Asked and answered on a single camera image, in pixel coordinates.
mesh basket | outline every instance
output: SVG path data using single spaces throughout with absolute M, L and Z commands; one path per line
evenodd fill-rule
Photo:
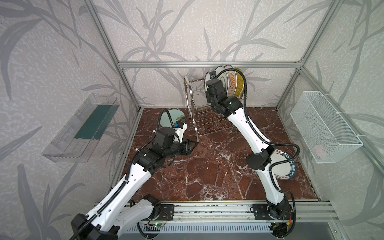
M 338 162 L 362 146 L 360 138 L 319 91 L 303 92 L 291 116 L 317 163 Z

